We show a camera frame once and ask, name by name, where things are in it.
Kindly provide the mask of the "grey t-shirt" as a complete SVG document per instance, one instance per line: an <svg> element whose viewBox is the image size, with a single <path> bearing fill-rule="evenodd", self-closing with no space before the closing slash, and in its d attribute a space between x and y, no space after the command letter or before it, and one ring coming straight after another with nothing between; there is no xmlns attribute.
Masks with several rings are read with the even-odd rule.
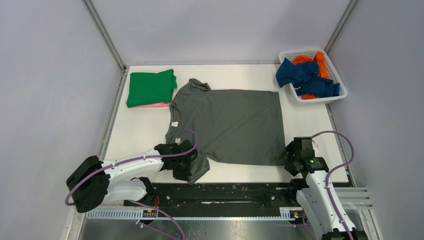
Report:
<svg viewBox="0 0 424 240"><path fill-rule="evenodd" d="M175 95L165 139L197 142L197 157L185 182L193 184L210 170L209 161L277 166L285 146L278 92L211 89L195 78Z"/></svg>

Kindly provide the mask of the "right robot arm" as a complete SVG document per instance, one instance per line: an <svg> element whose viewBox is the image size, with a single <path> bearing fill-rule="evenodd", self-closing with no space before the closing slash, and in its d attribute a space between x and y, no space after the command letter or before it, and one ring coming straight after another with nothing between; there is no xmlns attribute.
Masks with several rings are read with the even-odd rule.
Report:
<svg viewBox="0 0 424 240"><path fill-rule="evenodd" d="M300 206L303 219L312 226L317 240L366 240L344 210L331 181L332 171L322 157L315 155L312 137L295 137L278 156L292 176L282 197Z"/></svg>

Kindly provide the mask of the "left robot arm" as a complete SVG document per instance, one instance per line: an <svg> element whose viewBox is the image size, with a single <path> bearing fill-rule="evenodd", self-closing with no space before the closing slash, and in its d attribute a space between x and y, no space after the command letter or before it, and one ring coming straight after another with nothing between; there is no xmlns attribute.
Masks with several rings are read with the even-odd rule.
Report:
<svg viewBox="0 0 424 240"><path fill-rule="evenodd" d="M66 180L69 193L65 204L74 206L79 213L115 202L148 206L157 197L146 174L171 171L176 177L189 181L193 177L190 168L197 155L196 145L184 140L158 144L121 159L100 160L96 155L89 156Z"/></svg>

